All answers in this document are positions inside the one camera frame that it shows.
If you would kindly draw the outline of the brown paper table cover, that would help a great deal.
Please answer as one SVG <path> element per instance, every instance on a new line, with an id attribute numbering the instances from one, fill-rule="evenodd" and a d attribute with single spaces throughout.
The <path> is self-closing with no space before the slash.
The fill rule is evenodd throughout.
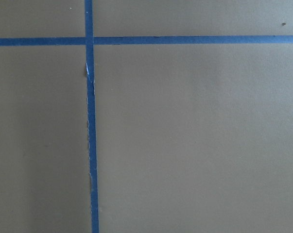
<path id="1" fill-rule="evenodd" d="M 0 0 L 0 233 L 293 233 L 293 0 Z"/>

